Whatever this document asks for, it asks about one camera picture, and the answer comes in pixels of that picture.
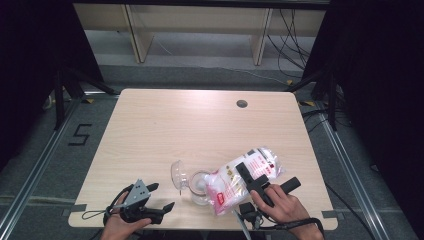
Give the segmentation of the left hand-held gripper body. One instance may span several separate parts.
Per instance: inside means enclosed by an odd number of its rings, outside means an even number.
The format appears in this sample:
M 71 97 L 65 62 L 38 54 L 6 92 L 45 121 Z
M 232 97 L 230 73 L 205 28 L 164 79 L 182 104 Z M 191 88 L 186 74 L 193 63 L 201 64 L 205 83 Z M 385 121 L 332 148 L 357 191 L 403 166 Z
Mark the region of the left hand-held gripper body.
M 159 209 L 151 209 L 146 206 L 151 193 L 141 179 L 138 179 L 120 205 L 120 216 L 127 223 L 133 223 L 140 219 L 150 218 L 152 224 L 160 224 L 164 214 Z

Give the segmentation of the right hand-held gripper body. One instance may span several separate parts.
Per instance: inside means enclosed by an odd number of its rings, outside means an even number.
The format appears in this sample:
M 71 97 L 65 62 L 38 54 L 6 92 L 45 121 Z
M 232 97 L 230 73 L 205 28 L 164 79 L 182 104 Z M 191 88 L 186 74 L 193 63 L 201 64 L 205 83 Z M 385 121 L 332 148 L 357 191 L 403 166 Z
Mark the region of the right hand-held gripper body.
M 252 225 L 251 230 L 259 230 L 263 223 L 263 217 L 259 210 L 257 210 L 252 203 L 243 203 L 239 205 L 239 210 L 233 210 L 233 215 L 236 217 L 237 222 L 241 226 L 247 240 L 252 240 L 250 230 L 246 226 L 246 222 Z

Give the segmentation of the red and white sugar pouch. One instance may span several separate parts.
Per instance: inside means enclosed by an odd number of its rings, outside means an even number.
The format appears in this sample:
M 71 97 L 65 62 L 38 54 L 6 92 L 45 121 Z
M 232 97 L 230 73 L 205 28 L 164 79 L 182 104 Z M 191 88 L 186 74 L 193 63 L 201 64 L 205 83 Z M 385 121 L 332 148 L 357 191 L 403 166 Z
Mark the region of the red and white sugar pouch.
M 251 149 L 238 158 L 224 164 L 219 169 L 205 177 L 206 194 L 216 215 L 224 215 L 234 206 L 246 199 L 249 190 L 237 170 L 243 163 L 247 173 L 253 180 L 265 175 L 268 180 L 276 179 L 283 167 L 277 155 L 268 147 Z

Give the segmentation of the clear glass jar with lid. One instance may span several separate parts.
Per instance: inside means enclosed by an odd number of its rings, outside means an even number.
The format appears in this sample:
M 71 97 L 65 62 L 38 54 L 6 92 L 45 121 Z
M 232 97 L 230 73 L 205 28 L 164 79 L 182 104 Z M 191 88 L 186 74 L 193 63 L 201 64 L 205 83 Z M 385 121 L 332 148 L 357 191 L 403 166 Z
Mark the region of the clear glass jar with lid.
M 200 206 L 209 204 L 207 177 L 210 173 L 208 171 L 198 170 L 188 173 L 183 162 L 178 160 L 171 164 L 170 173 L 173 185 L 179 192 L 188 189 L 191 193 L 191 200 L 195 204 Z

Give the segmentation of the person's right hand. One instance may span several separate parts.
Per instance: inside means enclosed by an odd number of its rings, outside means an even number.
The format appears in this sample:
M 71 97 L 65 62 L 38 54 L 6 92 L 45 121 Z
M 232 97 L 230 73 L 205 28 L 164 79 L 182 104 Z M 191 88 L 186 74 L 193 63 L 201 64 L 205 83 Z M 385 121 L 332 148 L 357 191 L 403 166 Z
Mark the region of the person's right hand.
M 277 223 L 288 223 L 310 217 L 299 199 L 295 196 L 287 195 L 279 185 L 270 184 L 264 192 L 274 204 L 273 207 L 268 205 L 257 191 L 251 190 L 250 195 L 257 207 Z

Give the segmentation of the person's left hand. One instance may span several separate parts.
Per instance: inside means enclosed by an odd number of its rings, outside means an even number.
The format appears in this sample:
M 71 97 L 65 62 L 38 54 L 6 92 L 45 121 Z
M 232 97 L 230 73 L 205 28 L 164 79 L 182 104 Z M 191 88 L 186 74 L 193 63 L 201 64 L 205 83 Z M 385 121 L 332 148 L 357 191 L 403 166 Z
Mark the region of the person's left hand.
M 127 240 L 133 232 L 148 226 L 150 223 L 150 218 L 127 223 L 121 218 L 120 209 L 114 208 L 106 222 L 100 240 Z

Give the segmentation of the black metal stand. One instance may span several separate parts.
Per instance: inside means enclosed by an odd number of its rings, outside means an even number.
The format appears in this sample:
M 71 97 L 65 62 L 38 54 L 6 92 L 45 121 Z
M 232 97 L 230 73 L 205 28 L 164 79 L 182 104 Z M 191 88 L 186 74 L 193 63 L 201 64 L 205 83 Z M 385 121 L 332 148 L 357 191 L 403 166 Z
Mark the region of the black metal stand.
M 314 100 L 323 100 L 324 97 L 328 99 L 328 108 L 326 110 L 328 121 L 330 126 L 334 131 L 337 130 L 336 127 L 336 79 L 330 70 L 327 68 L 323 68 L 315 73 L 308 75 L 307 77 L 303 77 L 302 80 L 293 86 L 289 86 L 286 89 L 286 92 L 292 92 L 305 87 L 306 85 L 314 82 L 315 86 L 311 92 L 311 97 Z
M 57 71 L 54 80 L 54 94 L 56 100 L 56 125 L 58 130 L 65 121 L 64 91 L 67 91 L 72 100 L 81 99 L 85 93 L 80 85 L 81 82 L 105 92 L 109 95 L 119 95 L 119 92 L 108 87 L 102 81 L 91 78 L 87 74 L 74 68 L 62 67 Z

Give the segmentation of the black curtain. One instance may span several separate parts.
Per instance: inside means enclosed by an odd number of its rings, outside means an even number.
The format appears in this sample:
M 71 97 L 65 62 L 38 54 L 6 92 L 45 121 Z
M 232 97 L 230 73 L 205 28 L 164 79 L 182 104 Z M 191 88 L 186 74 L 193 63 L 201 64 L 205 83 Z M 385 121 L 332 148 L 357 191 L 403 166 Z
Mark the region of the black curtain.
M 424 0 L 330 0 L 305 72 L 321 69 L 424 240 Z
M 102 74 L 72 0 L 0 0 L 0 171 L 18 153 L 57 72 Z

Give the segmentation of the beige wooden shelf unit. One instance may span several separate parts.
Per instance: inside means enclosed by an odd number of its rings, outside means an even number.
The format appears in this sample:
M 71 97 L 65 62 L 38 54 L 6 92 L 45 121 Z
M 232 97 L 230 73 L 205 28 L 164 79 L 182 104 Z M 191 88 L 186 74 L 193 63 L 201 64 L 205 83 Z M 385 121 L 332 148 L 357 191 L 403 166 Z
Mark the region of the beige wooden shelf unit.
M 85 30 L 127 32 L 138 63 L 146 60 L 156 33 L 182 32 L 248 35 L 258 66 L 268 35 L 315 37 L 325 15 L 323 10 L 129 4 L 76 3 L 74 8 Z

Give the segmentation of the metal floor rail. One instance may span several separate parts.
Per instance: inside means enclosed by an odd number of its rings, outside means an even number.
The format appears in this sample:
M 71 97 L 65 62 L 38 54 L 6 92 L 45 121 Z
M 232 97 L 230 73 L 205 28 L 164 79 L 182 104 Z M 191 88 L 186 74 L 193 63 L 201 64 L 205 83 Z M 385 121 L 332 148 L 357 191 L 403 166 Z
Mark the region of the metal floor rail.
M 53 131 L 49 141 L 44 147 L 41 155 L 38 157 L 35 165 L 31 169 L 28 177 L 26 178 L 23 186 L 19 189 L 18 194 L 13 198 L 9 205 L 8 210 L 0 220 L 0 240 L 8 240 L 9 236 L 14 230 L 20 216 L 22 215 L 30 196 L 38 185 L 42 175 L 45 172 L 50 160 L 53 157 L 59 142 L 66 131 L 69 121 L 80 105 L 79 99 L 70 101 L 63 122 Z
M 380 214 L 377 212 L 369 194 L 367 193 L 359 175 L 351 162 L 351 159 L 342 144 L 338 133 L 330 125 L 330 117 L 326 114 L 324 104 L 322 102 L 316 103 L 317 109 L 321 110 L 319 114 L 320 119 L 323 121 L 323 128 L 333 146 L 337 158 L 341 164 L 343 172 L 350 184 L 353 194 L 356 197 L 358 205 L 362 210 L 364 218 L 367 222 L 371 235 L 375 240 L 390 240 L 388 232 L 382 222 Z

